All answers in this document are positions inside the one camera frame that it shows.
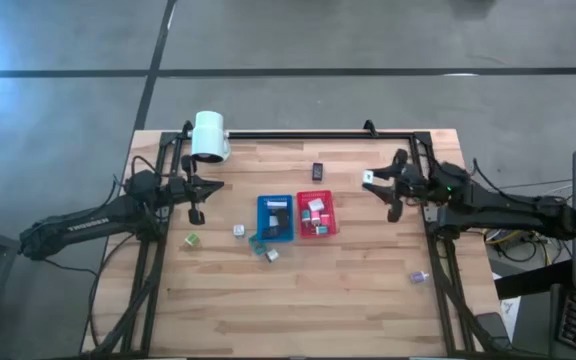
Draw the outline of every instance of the wooden table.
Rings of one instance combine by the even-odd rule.
[[[160,134],[137,131],[129,159],[141,155],[154,163]],[[437,159],[464,165],[455,130],[431,134]],[[388,165],[398,148],[408,148],[406,141],[241,140],[231,147],[224,164],[199,164],[200,176],[226,183],[201,206],[206,224],[189,224],[187,204],[173,213],[151,356],[445,354],[433,283],[412,285],[408,277],[431,273],[420,210],[405,207],[398,223],[388,223],[387,207],[361,189],[363,170]],[[184,144],[184,153],[189,148]],[[311,181],[313,162],[324,163],[321,184]],[[334,195],[336,236],[271,244],[280,254],[273,264],[233,236],[235,224],[244,224],[247,236],[256,232],[259,195],[321,189]],[[191,231],[201,248],[184,246]],[[108,251],[124,237],[111,237]],[[473,313],[499,312],[481,237],[464,233],[455,244]],[[101,336],[128,303],[138,248],[134,240],[126,244],[103,272],[94,303]],[[451,318],[460,341],[454,308]],[[142,324],[143,311],[135,344]],[[84,349],[91,345],[87,335]]]

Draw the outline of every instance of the gray floor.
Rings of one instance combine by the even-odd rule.
[[[147,69],[165,4],[0,0],[0,70]],[[576,1],[180,0],[161,65],[472,66],[576,66]],[[104,198],[144,83],[0,79],[0,233]],[[569,178],[576,149],[572,75],[159,79],[145,127],[180,128],[205,109],[235,129],[454,127],[467,161],[499,185]],[[101,247],[56,259],[94,269]],[[0,358],[76,354],[91,282],[19,258],[0,304]]]

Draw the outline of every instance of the blue tray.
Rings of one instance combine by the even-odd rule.
[[[288,221],[290,222],[290,227],[281,232],[279,237],[273,239],[262,239],[261,233],[264,229],[268,228],[270,221],[270,210],[266,203],[268,201],[286,201],[288,202]],[[292,212],[292,195],[264,195],[257,198],[257,237],[258,241],[263,242],[288,242],[295,239],[295,225],[294,216]]]

